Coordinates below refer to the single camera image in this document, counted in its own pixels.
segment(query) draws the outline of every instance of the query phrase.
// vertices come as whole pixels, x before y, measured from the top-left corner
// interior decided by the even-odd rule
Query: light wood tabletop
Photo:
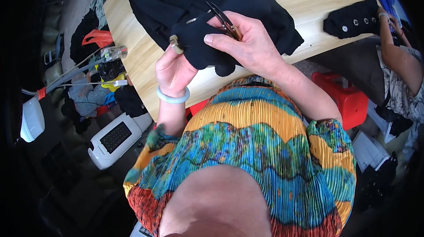
[[[276,1],[293,17],[296,30],[305,40],[292,55],[283,55],[290,64],[372,35],[338,39],[323,31],[323,20],[328,13],[362,0]],[[122,59],[125,69],[151,117],[157,121],[159,98],[156,95],[155,63],[163,50],[137,21],[128,0],[107,0],[103,9],[115,44],[128,48],[127,57]],[[208,99],[231,81],[250,74],[240,66],[227,77],[217,76],[214,68],[200,70],[188,85],[191,96],[186,106]]]

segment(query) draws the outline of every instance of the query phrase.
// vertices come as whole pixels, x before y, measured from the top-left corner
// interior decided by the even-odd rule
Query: scissors
[[[230,37],[234,38],[237,41],[241,41],[242,35],[240,34],[237,27],[233,25],[230,19],[228,19],[228,17],[213,2],[206,3],[209,5],[211,11],[215,14],[216,18],[218,18],[222,27],[225,29],[225,31],[227,31]]]

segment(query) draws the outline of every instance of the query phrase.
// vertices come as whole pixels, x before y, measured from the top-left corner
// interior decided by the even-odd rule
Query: fingernail
[[[212,35],[205,35],[205,37],[203,38],[203,41],[206,44],[212,44]]]

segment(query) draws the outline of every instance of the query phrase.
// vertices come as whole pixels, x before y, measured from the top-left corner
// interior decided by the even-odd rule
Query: white plug
[[[115,87],[123,86],[123,85],[128,85],[128,81],[127,80],[119,80],[119,81],[113,82],[113,86],[115,86]]]

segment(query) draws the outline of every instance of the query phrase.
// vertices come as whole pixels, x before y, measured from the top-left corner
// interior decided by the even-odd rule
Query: colorful pleated blouse
[[[162,212],[192,172],[237,166],[259,184],[273,236],[337,236],[349,218],[356,165],[349,136],[333,119],[308,127],[296,105],[256,76],[220,89],[181,137],[153,130],[124,181],[141,224],[158,236]]]

